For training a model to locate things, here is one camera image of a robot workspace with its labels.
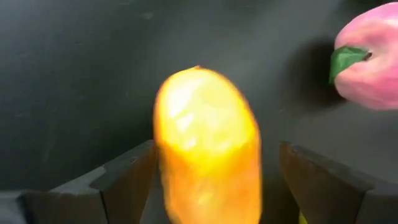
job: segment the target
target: orange fruit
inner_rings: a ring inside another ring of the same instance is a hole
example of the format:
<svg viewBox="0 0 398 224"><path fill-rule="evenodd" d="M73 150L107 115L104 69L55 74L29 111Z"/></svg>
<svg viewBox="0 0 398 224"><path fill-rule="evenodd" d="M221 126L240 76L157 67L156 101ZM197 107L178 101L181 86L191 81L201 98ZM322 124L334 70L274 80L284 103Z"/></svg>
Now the orange fruit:
<svg viewBox="0 0 398 224"><path fill-rule="evenodd" d="M226 77L197 66L168 78L155 101L154 138L173 223L259 223L259 128Z"/></svg>

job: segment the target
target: black surface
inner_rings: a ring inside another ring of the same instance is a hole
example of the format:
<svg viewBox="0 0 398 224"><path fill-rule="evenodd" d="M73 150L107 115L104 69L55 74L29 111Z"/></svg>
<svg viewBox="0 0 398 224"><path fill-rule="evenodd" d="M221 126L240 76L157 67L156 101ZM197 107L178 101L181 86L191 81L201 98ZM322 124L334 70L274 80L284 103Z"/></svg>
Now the black surface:
<svg viewBox="0 0 398 224"><path fill-rule="evenodd" d="M151 138L159 85L194 65L224 73L256 115L264 222L294 217L280 140L397 182L397 113L324 88L335 35L384 2L0 1L0 189L51 189Z"/></svg>

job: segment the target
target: dark gray background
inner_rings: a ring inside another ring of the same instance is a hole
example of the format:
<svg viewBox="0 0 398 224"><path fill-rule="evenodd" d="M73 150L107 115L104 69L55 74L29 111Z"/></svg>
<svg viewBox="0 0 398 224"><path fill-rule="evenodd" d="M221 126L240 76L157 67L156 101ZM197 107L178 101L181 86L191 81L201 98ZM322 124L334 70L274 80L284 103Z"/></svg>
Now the dark gray background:
<svg viewBox="0 0 398 224"><path fill-rule="evenodd" d="M398 182L398 114L344 102L327 86L335 35L380 4L2 0L0 189L51 189L150 139L159 85L195 65L224 73L256 115L264 221L288 223L294 207L280 140Z"/></svg>

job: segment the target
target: green leaf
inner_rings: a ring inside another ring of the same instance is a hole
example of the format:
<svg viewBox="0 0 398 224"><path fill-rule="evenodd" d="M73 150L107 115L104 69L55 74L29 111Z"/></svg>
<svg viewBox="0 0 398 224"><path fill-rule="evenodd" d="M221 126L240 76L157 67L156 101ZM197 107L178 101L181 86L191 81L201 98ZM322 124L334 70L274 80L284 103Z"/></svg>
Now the green leaf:
<svg viewBox="0 0 398 224"><path fill-rule="evenodd" d="M329 83L334 84L340 72L356 62L365 60L368 54L368 50L357 47L344 46L336 49L331 55Z"/></svg>

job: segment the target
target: blurry fruit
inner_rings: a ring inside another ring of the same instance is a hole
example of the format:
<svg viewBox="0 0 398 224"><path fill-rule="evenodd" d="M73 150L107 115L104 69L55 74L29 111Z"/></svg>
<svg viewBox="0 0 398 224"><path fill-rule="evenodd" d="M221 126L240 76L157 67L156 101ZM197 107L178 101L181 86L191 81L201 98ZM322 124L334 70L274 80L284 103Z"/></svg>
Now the blurry fruit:
<svg viewBox="0 0 398 224"><path fill-rule="evenodd" d="M259 223L261 137L228 79L201 67L168 78L155 101L154 137L173 223Z"/></svg>
<svg viewBox="0 0 398 224"><path fill-rule="evenodd" d="M398 2L353 19L335 49L331 82L341 96L374 110L398 109Z"/></svg>

